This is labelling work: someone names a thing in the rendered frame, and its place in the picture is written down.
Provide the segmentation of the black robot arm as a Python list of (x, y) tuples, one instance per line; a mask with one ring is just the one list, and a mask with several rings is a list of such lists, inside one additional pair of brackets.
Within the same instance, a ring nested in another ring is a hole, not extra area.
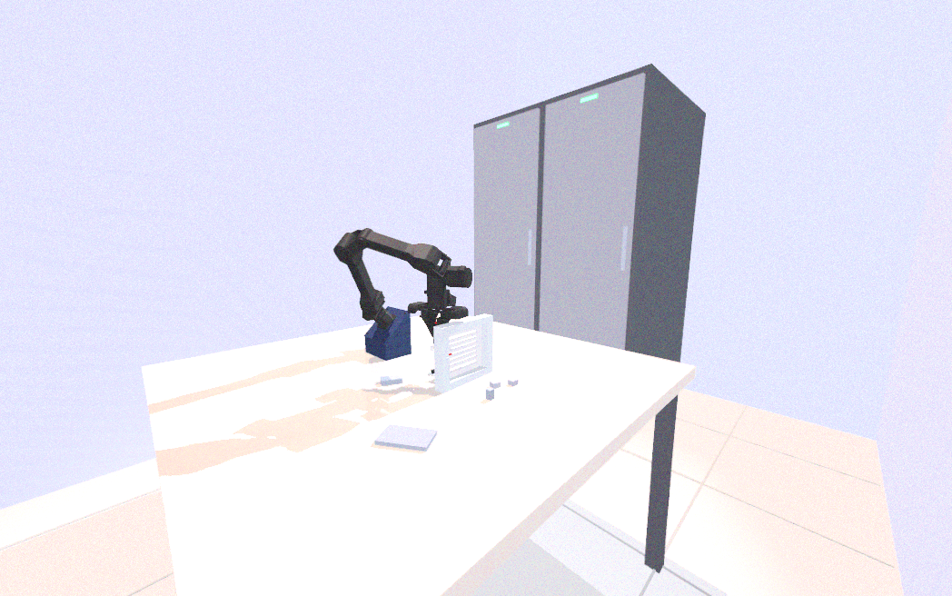
[[(412, 269), (427, 274), (427, 287), (460, 287), (470, 289), (472, 271), (465, 265), (451, 265), (451, 258), (438, 247), (426, 243), (406, 243), (404, 241), (374, 232), (373, 229), (357, 230), (345, 233), (333, 247), (333, 253), (339, 262), (348, 264), (353, 280), (361, 294), (360, 306), (362, 318), (374, 320), (377, 327), (386, 330), (394, 319), (394, 314), (386, 311), (383, 291), (374, 289), (371, 277), (366, 271), (363, 251), (371, 249), (379, 253), (408, 262)], [(442, 260), (441, 266), (438, 265)]]

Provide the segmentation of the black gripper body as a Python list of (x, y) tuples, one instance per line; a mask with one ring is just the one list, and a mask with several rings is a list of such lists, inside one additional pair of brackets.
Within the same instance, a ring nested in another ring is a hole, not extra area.
[[(426, 302), (416, 302), (409, 303), (408, 313), (417, 313), (421, 311), (421, 315), (431, 315), (434, 313), (440, 313), (442, 318), (455, 319), (459, 320), (461, 318), (469, 316), (469, 311), (465, 306), (453, 306), (448, 307), (447, 303), (447, 293), (449, 289), (445, 287), (427, 287), (427, 290), (424, 291), (427, 294), (427, 303)], [(433, 310), (435, 309), (435, 310)], [(441, 310), (441, 311), (440, 311)]]

